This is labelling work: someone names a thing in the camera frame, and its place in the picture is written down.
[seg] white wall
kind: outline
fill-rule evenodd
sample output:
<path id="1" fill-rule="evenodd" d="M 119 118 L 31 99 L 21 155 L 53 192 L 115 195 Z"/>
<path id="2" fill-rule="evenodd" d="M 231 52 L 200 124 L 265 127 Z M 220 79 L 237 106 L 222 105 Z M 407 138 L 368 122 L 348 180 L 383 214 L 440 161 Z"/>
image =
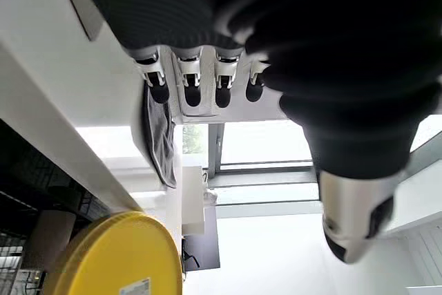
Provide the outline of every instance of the white wall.
<path id="1" fill-rule="evenodd" d="M 221 268 L 189 272 L 184 295 L 407 294 L 422 278 L 397 239 L 346 266 L 329 252 L 320 214 L 218 220 Z"/>
<path id="2" fill-rule="evenodd" d="M 442 219 L 401 232 L 425 286 L 442 285 L 441 227 Z"/>
<path id="3" fill-rule="evenodd" d="M 442 160 L 399 184 L 393 221 L 386 232 L 408 229 L 442 217 Z"/>

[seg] window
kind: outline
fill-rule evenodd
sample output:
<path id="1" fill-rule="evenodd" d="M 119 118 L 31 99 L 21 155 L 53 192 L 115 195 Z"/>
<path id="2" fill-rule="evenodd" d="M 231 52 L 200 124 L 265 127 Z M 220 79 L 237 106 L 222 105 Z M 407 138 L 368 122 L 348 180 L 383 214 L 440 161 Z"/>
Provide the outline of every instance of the window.
<path id="1" fill-rule="evenodd" d="M 318 184 L 287 183 L 238 187 L 218 187 L 217 205 L 318 200 Z"/>
<path id="2" fill-rule="evenodd" d="M 185 124 L 182 129 L 183 166 L 202 166 L 209 163 L 208 124 Z"/>
<path id="3" fill-rule="evenodd" d="M 442 131 L 442 115 L 430 115 L 420 124 L 411 151 L 416 150 Z"/>
<path id="4" fill-rule="evenodd" d="M 221 164 L 311 160 L 302 127 L 290 120 L 229 122 Z"/>

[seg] yellow lid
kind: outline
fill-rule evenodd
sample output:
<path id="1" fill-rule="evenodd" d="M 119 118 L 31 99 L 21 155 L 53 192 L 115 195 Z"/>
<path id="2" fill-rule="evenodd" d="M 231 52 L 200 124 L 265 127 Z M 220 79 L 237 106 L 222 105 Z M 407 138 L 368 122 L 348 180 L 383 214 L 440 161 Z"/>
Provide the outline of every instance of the yellow lid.
<path id="1" fill-rule="evenodd" d="M 69 243 L 43 294 L 181 295 L 180 257 L 158 221 L 120 213 L 94 222 Z"/>

